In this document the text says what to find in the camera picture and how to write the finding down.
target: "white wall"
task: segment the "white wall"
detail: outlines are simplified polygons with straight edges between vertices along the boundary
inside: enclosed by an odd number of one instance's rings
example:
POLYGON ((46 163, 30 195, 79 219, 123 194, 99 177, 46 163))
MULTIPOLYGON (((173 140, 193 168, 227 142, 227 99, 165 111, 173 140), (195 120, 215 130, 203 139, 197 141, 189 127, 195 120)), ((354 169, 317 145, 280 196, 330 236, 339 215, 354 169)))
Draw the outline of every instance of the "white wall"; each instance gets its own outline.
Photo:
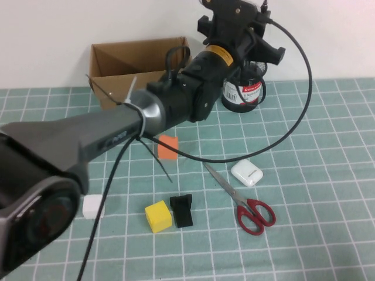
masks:
MULTIPOLYGON (((375 1, 269 0, 272 18, 304 47, 315 78, 375 77, 375 1)), ((92 43, 187 36, 193 53, 204 37, 198 0, 20 0, 0 6, 0 88, 87 85, 92 43)), ((287 48, 267 80, 306 78, 300 55, 279 30, 265 36, 287 48)))

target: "red scissor handle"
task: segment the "red scissor handle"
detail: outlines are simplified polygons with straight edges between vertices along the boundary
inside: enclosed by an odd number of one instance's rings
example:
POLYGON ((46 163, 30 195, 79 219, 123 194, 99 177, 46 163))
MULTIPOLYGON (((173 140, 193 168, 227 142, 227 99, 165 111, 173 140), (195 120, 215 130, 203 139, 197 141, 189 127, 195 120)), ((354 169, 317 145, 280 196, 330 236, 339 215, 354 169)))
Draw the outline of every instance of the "red scissor handle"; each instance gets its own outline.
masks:
POLYGON ((262 202, 262 201, 258 201, 258 200, 255 200, 255 199, 247 199, 246 200, 247 202, 247 205, 250 207, 250 209, 255 213, 255 217, 263 224, 265 225, 266 227, 271 227, 273 226, 275 223, 276 223, 276 215, 275 215, 275 212, 274 210, 272 210, 272 208, 267 205, 265 202, 262 202), (257 210, 257 206, 262 206, 263 208, 265 208, 268 213, 270 214, 272 220, 271 221, 267 221, 257 210))
POLYGON ((255 235, 255 236, 258 236, 258 235, 261 235, 264 231, 264 225, 261 223, 260 220, 258 220, 258 218, 256 218, 255 216, 253 216, 245 207, 243 206, 237 206, 237 219, 238 219, 238 223, 241 225, 242 229, 245 230, 247 233, 251 234, 251 235, 255 235), (258 227, 258 231, 253 231, 251 229, 248 229, 246 227, 246 225, 244 225, 244 223, 242 222, 242 217, 245 216, 247 217, 250 221, 252 221, 253 223, 255 223, 258 227))

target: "scissor blade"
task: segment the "scissor blade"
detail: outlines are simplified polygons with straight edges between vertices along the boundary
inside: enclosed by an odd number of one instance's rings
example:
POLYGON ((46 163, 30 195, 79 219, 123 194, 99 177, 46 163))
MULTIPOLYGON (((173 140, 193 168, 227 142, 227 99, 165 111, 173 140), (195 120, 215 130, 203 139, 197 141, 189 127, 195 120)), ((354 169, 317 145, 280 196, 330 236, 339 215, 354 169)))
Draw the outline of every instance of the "scissor blade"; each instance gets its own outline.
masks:
POLYGON ((232 188, 232 186, 219 174, 216 172, 210 165, 207 163, 203 163, 206 169, 210 172, 210 174, 215 178, 215 180, 221 185, 222 188, 225 189, 226 192, 229 193, 232 197, 235 195, 236 190, 232 188))

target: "grid mat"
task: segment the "grid mat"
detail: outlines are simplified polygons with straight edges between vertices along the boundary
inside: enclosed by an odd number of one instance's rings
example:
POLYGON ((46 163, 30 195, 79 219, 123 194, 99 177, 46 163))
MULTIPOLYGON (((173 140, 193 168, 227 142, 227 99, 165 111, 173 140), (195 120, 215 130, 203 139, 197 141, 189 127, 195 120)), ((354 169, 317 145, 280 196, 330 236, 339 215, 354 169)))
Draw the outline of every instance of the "grid mat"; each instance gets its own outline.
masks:
MULTIPOLYGON (((185 122, 166 134, 177 135, 180 149, 193 155, 250 153, 294 124, 306 84, 268 83, 260 108, 236 114, 218 102, 206 121, 185 122)), ((201 163, 164 162, 171 184, 135 143, 118 167, 83 279, 375 280, 375 79, 318 80, 313 92, 292 136, 251 159, 264 172, 255 188, 228 172, 233 164, 213 165, 242 194, 268 203, 276 225, 260 237, 245 233, 231 198, 201 163), (186 193, 193 194, 194 226, 153 235, 144 208, 186 193)), ((0 90, 0 124, 99 110, 87 87, 0 90)), ((91 194, 102 193, 118 151, 90 163, 91 194)), ((92 224, 78 213, 57 241, 4 280, 75 280, 92 224)))

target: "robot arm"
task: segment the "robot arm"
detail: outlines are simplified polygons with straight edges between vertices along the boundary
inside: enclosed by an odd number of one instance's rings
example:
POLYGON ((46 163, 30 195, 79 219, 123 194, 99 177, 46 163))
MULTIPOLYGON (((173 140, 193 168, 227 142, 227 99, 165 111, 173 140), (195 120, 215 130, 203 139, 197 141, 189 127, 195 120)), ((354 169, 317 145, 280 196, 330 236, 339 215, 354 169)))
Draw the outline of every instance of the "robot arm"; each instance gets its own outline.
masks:
POLYGON ((87 163, 126 139, 157 135, 181 122, 206 119, 223 80, 245 59, 278 64, 285 49, 263 41, 257 7, 241 0, 203 0, 213 10, 198 31, 206 49, 174 79, 149 83, 131 104, 51 122, 0 127, 0 278, 56 239, 88 192, 87 163))

